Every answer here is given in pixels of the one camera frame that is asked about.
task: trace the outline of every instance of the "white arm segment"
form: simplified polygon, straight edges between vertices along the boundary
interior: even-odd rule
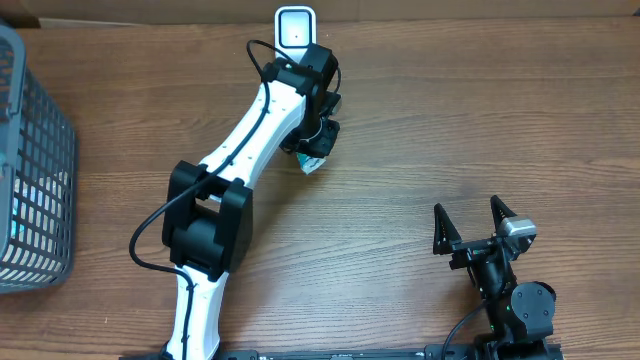
[[[210,360],[220,345],[218,317],[222,305],[222,293],[229,273],[225,272],[217,282],[211,282],[205,273],[189,266],[176,267],[176,269],[186,272],[195,286],[189,320],[187,356],[189,360]],[[184,329],[184,315],[187,311],[188,297],[187,282],[182,276],[178,276],[176,319],[173,325],[173,335],[167,344],[167,352],[173,356],[174,360],[184,360],[182,359],[182,330]]]
[[[245,186],[253,189],[258,177],[271,159],[282,140],[302,121],[304,117],[306,98],[296,93],[295,88],[274,81],[269,83],[270,97],[269,112],[253,134],[249,142],[242,148],[233,160],[233,165],[227,166],[219,177],[233,181],[240,178]],[[265,101],[264,85],[247,114],[242,118],[231,135],[216,149],[205,157],[201,164],[207,165],[207,171],[218,168],[238,147],[249,130],[256,123],[262,112]],[[220,344],[218,334],[218,318],[222,304],[222,293],[227,282],[228,273],[224,273],[217,282],[210,282],[207,275],[183,266],[195,285],[193,307],[189,320],[189,340],[187,341],[188,360],[210,360],[213,358]],[[182,330],[184,327],[184,314],[187,310],[187,282],[178,276],[178,302],[176,306],[173,335],[167,344],[167,352],[174,360],[182,359]]]
[[[233,164],[227,166],[218,174],[219,177],[228,181],[240,178],[244,181],[244,186],[250,189],[255,186],[262,170],[264,170],[282,140],[300,125],[307,104],[306,97],[296,93],[295,88],[279,81],[269,83],[269,90],[271,97],[269,112],[262,120],[262,124],[234,158]],[[260,86],[260,91],[253,105],[251,105],[251,108],[240,120],[231,135],[216,151],[207,155],[200,162],[200,164],[207,165],[207,171],[211,172],[217,169],[225,158],[238,147],[238,144],[245,138],[260,117],[264,101],[263,84]]]

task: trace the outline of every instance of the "wood grain surface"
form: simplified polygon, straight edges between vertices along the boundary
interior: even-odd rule
[[[80,146],[67,283],[0,297],[0,359],[117,359],[170,336],[175,278],[127,246],[181,159],[215,149],[258,77],[244,50],[270,25],[20,31]],[[441,343],[479,303],[431,253],[441,202],[463,238],[492,232],[498,194],[538,224],[513,264],[558,293],[567,359],[640,351],[640,18],[319,25],[344,74],[342,131],[305,176],[274,157],[255,236],[220,320],[232,349]],[[263,61],[267,52],[262,53]],[[169,264],[160,224],[139,252]],[[484,316],[455,342],[488,330]]]

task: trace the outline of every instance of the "black bracket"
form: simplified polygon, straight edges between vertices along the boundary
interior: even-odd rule
[[[169,180],[170,201],[210,176],[205,165],[185,161],[176,165]],[[189,265],[216,281],[225,271],[235,271],[251,242],[253,233],[253,190],[240,179],[220,177],[170,207],[164,218],[162,243],[171,249],[170,260]],[[214,195],[221,199],[216,212],[196,203]]]
[[[310,44],[299,63],[278,58],[265,66],[265,78],[296,89],[307,98],[301,124],[280,144],[285,152],[297,152],[323,158],[333,149],[340,131],[338,122],[329,120],[340,106],[340,94],[327,90],[338,69],[338,60],[330,49]]]

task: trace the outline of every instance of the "basket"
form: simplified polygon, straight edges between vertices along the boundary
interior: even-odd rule
[[[77,140],[0,26],[0,293],[59,284],[73,267]]]

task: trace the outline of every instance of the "black cable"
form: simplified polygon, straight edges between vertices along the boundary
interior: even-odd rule
[[[440,354],[440,359],[441,360],[446,360],[446,358],[447,358],[447,347],[449,347],[449,343],[451,343],[451,340],[453,340],[453,337],[456,335],[458,330],[460,330],[462,325],[464,325],[467,321],[471,320],[480,311],[482,311],[484,308],[486,308],[488,304],[489,304],[488,300],[483,300],[482,303],[480,303],[480,305],[477,308],[473,309],[472,312],[468,313],[467,316],[462,318],[462,320],[460,320],[460,322],[456,326],[454,326],[453,329],[451,329],[451,332],[449,333],[449,336],[447,336],[447,340],[445,340],[444,344],[442,345],[442,353]]]
[[[251,139],[253,134],[255,134],[255,132],[258,130],[258,127],[260,127],[260,124],[262,123],[262,121],[264,120],[265,116],[269,112],[269,103],[271,102],[271,93],[269,91],[269,84],[264,79],[264,72],[260,68],[260,65],[258,65],[258,62],[256,61],[256,58],[253,56],[253,53],[251,52],[251,44],[253,44],[253,43],[268,47],[268,48],[270,48],[272,50],[275,50],[278,53],[280,53],[282,56],[287,58],[287,60],[289,60],[291,62],[294,62],[287,54],[285,54],[284,52],[282,52],[279,49],[276,49],[273,45],[265,43],[264,41],[249,40],[249,42],[247,42],[247,53],[249,54],[249,58],[251,59],[251,62],[256,67],[256,70],[258,71],[258,74],[260,74],[260,81],[264,85],[265,102],[264,102],[264,107],[262,108],[262,112],[260,113],[260,116],[258,117],[258,120],[256,120],[256,123],[253,125],[251,130],[249,130],[247,135],[242,139],[240,144],[238,144],[238,146],[231,152],[231,154],[229,154],[225,158],[225,160],[222,162],[222,164],[217,169],[215,169],[213,172],[209,173],[207,175],[207,177],[205,177],[200,182],[198,182],[198,183],[196,183],[194,185],[191,185],[185,191],[180,193],[180,195],[178,195],[175,198],[171,199],[170,201],[166,202],[164,205],[162,205],[156,211],[154,211],[151,215],[149,215],[149,217],[147,217],[147,219],[145,221],[143,221],[138,226],[136,231],[134,231],[133,235],[131,236],[131,240],[129,241],[129,255],[131,256],[131,259],[136,264],[138,264],[139,266],[141,266],[143,268],[146,268],[146,269],[157,270],[157,271],[163,271],[163,272],[167,272],[167,273],[171,273],[171,274],[176,274],[176,275],[181,276],[182,278],[184,278],[185,281],[187,282],[187,291],[189,292],[189,297],[188,297],[188,300],[187,300],[187,310],[185,312],[185,319],[184,319],[184,323],[183,323],[184,326],[183,326],[183,330],[182,330],[182,359],[183,360],[187,360],[187,348],[188,348],[187,347],[187,341],[189,339],[189,336],[188,336],[189,318],[191,317],[191,307],[192,307],[192,304],[193,304],[193,288],[194,288],[193,280],[191,280],[191,277],[189,276],[189,274],[187,274],[187,273],[185,273],[183,271],[176,270],[174,268],[170,268],[170,267],[167,267],[167,266],[148,263],[148,262],[145,262],[145,261],[141,260],[138,257],[138,255],[136,254],[136,243],[138,242],[138,238],[140,237],[142,232],[147,227],[149,227],[149,225],[151,225],[151,223],[153,223],[158,217],[160,217],[160,215],[162,215],[165,211],[167,211],[168,208],[170,208],[171,206],[173,206],[173,204],[175,204],[176,202],[178,202],[181,199],[185,198],[186,196],[190,196],[190,195],[193,195],[194,193],[197,193],[203,187],[205,187],[210,182],[212,182],[216,178],[216,176],[222,170],[224,170],[225,167],[227,167],[229,164],[231,164],[233,162],[233,159],[238,155],[238,153],[240,153],[242,148],[249,142],[249,140]]]

